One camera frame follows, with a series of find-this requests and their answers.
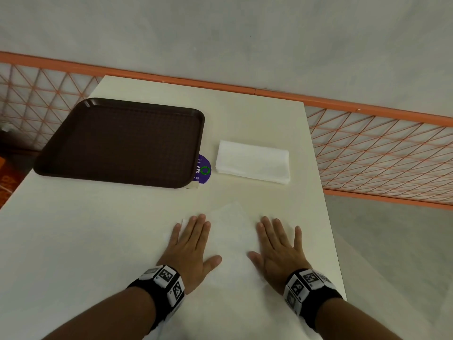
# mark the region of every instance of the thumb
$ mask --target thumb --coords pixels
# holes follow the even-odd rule
[[[264,272],[264,259],[261,256],[261,254],[257,253],[256,251],[250,251],[250,252],[247,253],[247,257],[249,257],[249,259],[255,265],[255,267],[258,270],[258,272],[263,274],[263,272]]]
[[[222,262],[222,257],[220,255],[215,255],[210,257],[203,263],[203,279],[207,276],[207,274],[215,269],[217,266],[220,265]]]

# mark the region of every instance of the white napkin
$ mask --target white napkin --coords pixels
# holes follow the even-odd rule
[[[216,169],[219,173],[289,183],[289,151],[220,141]]]

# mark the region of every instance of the hand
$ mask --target hand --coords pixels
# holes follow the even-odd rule
[[[204,249],[211,229],[211,223],[205,220],[206,216],[203,214],[198,218],[190,217],[181,238],[179,238],[181,224],[176,224],[167,249],[157,261],[157,265],[168,265],[178,271],[183,279],[186,295],[195,290],[207,274],[222,262],[220,255],[203,262]]]
[[[312,268],[312,266],[305,259],[302,250],[300,227],[297,226],[294,230],[294,246],[291,246],[280,220],[276,218],[272,223],[274,227],[270,224],[269,218],[263,217],[256,225],[261,254],[250,251],[247,256],[270,286],[283,295],[289,275],[298,269]]]

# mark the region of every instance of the green logo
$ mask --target green logo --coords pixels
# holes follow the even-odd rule
[[[209,173],[211,173],[211,168],[209,168],[208,166],[203,166],[200,168],[200,173],[203,175],[208,175]]]

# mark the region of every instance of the right hand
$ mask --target right hand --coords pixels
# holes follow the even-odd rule
[[[300,227],[297,226],[294,230],[294,246],[291,246],[280,220],[276,218],[272,223],[273,226],[269,218],[263,217],[256,225],[261,254],[250,251],[247,256],[270,286],[283,295],[289,275],[298,269],[312,268],[312,266],[302,250]]]

